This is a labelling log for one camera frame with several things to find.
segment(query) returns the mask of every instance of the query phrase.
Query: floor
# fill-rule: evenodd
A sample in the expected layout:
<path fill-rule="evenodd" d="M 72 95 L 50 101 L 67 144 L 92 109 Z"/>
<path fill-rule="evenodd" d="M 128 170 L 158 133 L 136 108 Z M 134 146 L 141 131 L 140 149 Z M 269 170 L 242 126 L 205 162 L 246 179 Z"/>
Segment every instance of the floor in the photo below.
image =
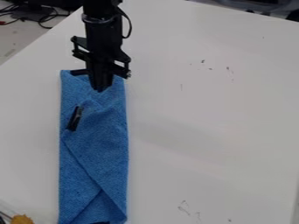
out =
<path fill-rule="evenodd" d="M 10 5 L 4 0 L 0 0 L 0 9 Z M 64 17 L 57 17 L 44 25 L 54 26 L 60 21 L 65 19 Z M 13 20 L 10 15 L 0 17 L 0 21 L 9 22 Z M 44 29 L 38 25 L 36 22 L 32 21 L 17 21 L 13 24 L 1 25 L 0 26 L 0 65 L 2 65 L 6 60 L 14 56 L 16 53 L 20 52 L 22 49 L 27 47 L 35 39 L 38 39 L 43 34 L 47 33 L 49 30 Z"/>

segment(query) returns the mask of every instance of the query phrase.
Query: towel fold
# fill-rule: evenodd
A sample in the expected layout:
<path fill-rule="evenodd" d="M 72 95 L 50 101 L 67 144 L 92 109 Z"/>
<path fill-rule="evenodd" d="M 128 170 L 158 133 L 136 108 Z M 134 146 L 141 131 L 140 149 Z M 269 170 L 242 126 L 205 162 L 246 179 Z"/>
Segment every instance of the towel fold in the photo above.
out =
<path fill-rule="evenodd" d="M 103 93 L 87 76 L 61 72 L 59 223 L 126 221 L 128 131 L 122 78 Z M 67 129 L 83 108 L 75 131 Z"/>

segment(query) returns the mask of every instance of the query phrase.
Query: white table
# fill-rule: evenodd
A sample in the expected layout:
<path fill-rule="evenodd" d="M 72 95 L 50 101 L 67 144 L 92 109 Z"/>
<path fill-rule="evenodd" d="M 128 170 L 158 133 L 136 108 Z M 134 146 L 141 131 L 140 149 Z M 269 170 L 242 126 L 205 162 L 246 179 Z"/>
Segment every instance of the white table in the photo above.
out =
<path fill-rule="evenodd" d="M 132 224 L 296 224 L 299 24 L 131 0 Z M 0 199 L 58 217 L 60 69 L 80 11 L 0 67 Z"/>

